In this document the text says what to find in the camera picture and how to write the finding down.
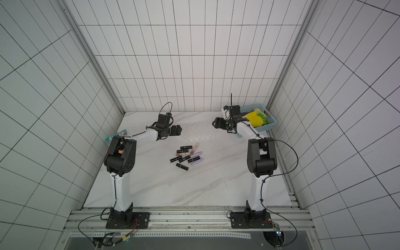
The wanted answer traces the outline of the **lilac lip gloss tube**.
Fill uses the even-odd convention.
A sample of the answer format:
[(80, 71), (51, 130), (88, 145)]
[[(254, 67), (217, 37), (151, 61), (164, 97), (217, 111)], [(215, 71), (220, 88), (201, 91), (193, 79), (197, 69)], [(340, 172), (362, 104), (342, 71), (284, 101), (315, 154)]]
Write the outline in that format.
[(191, 163), (191, 166), (195, 166), (196, 164), (199, 164), (203, 161), (203, 158), (198, 159), (197, 161), (194, 161), (193, 163)]

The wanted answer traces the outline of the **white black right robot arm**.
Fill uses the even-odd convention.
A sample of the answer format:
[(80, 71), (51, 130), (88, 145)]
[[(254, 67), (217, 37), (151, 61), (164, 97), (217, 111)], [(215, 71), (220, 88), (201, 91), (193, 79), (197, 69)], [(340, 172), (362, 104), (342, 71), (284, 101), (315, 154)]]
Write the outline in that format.
[(266, 196), (268, 178), (278, 168), (276, 144), (273, 138), (261, 135), (244, 119), (216, 118), (212, 122), (216, 129), (226, 130), (228, 133), (239, 134), (248, 142), (247, 166), (252, 176), (251, 194), (246, 206), (250, 211), (264, 210), (263, 201)]

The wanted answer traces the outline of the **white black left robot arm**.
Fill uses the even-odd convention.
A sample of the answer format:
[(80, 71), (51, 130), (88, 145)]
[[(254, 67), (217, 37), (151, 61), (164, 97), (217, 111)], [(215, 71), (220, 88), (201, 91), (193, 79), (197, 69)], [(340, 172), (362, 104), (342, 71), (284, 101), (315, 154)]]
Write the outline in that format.
[(132, 220), (133, 204), (130, 199), (130, 171), (135, 165), (136, 150), (158, 140), (174, 136), (171, 113), (159, 114), (158, 121), (136, 135), (116, 135), (112, 138), (103, 160), (113, 182), (115, 203), (110, 214), (125, 224)]

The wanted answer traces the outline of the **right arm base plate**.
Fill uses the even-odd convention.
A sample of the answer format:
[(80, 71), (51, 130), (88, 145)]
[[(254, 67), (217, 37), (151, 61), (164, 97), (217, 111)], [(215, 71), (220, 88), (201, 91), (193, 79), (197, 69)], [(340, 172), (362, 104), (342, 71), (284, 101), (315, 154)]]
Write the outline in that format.
[(228, 212), (232, 229), (272, 229), (270, 213), (266, 210), (256, 212)]

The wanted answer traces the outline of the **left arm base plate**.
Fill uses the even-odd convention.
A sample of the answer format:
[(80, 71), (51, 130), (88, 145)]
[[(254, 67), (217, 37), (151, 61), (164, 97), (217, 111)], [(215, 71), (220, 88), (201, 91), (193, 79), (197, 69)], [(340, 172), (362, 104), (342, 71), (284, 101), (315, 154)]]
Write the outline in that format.
[(150, 220), (150, 213), (120, 213), (113, 211), (107, 220), (106, 229), (127, 230), (127, 229), (147, 229)]

